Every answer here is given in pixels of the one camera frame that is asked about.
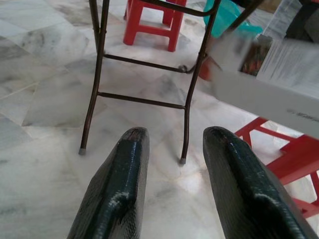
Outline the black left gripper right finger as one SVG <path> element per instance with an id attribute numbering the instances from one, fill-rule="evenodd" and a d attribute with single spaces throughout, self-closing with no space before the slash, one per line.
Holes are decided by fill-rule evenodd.
<path id="1" fill-rule="evenodd" d="M 234 133 L 206 128 L 203 155 L 225 238 L 318 238 L 279 179 Z"/>

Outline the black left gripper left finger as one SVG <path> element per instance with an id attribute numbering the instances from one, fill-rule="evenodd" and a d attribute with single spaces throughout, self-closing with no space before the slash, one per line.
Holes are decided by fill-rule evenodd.
<path id="1" fill-rule="evenodd" d="M 69 239 L 140 238 L 149 156 L 148 130 L 127 130 L 92 177 Z"/>

